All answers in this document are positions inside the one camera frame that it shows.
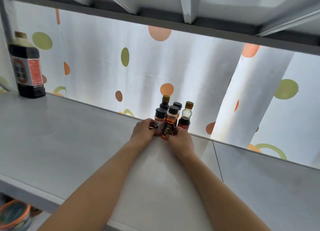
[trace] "seasoning bottle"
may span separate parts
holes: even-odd
[[[162,103],[160,104],[160,108],[165,109],[166,111],[168,111],[169,108],[169,101],[170,101],[170,96],[166,96],[164,95],[162,97]]]
[[[185,116],[190,120],[190,117],[192,115],[192,108],[193,108],[193,102],[186,102],[186,106],[184,110],[182,111],[181,117]]]
[[[176,122],[174,123],[174,126],[176,127],[177,126],[177,123],[178,123],[178,118],[179,118],[179,115],[180,115],[180,110],[182,108],[182,104],[180,102],[174,102],[173,103],[174,106],[177,106],[179,108],[179,111],[178,111],[178,115],[177,115],[177,120]]]
[[[167,111],[163,108],[157,108],[155,110],[153,128],[157,128],[155,136],[161,136],[162,127],[166,120]]]
[[[39,50],[28,41],[25,33],[16,31],[15,37],[14,43],[9,45],[9,52],[19,94],[27,98],[45,96]]]
[[[190,119],[185,117],[185,116],[182,116],[180,119],[179,119],[179,122],[178,122],[178,127],[182,127],[186,130],[189,129],[189,125],[190,125]]]
[[[162,129],[162,137],[164,139],[167,139],[167,135],[173,135],[174,133],[174,123],[177,120],[177,114],[179,112],[179,108],[176,106],[170,106],[167,116],[166,116],[166,122]]]

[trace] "person's right hand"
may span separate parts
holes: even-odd
[[[175,127],[174,132],[177,133],[177,135],[167,135],[167,139],[172,152],[182,160],[183,157],[194,153],[193,142],[191,135],[186,129]]]

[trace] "hand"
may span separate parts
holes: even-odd
[[[130,141],[139,144],[141,148],[145,148],[157,131],[157,129],[149,129],[149,126],[152,126],[153,122],[154,120],[151,118],[138,122],[133,129]]]
[[[182,127],[175,127],[176,136],[167,135],[167,139],[172,152],[182,160],[183,157],[194,153],[194,146],[191,135]]]

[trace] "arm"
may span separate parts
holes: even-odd
[[[180,159],[197,187],[215,231],[271,231],[268,226],[237,197],[195,155],[188,132],[175,128],[176,136],[169,136],[170,148]]]
[[[42,224],[38,231],[100,231],[110,219],[123,183],[139,153],[151,141],[152,119],[138,122],[130,140]]]

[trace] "gold bottle cap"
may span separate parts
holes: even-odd
[[[162,97],[162,101],[163,101],[163,102],[166,102],[166,103],[169,103],[169,101],[170,101],[170,96],[164,95],[164,96]]]
[[[185,108],[192,109],[193,108],[193,102],[186,102]]]
[[[24,39],[28,39],[27,35],[24,32],[20,32],[20,31],[15,31],[14,32],[14,36],[16,38],[24,38]]]

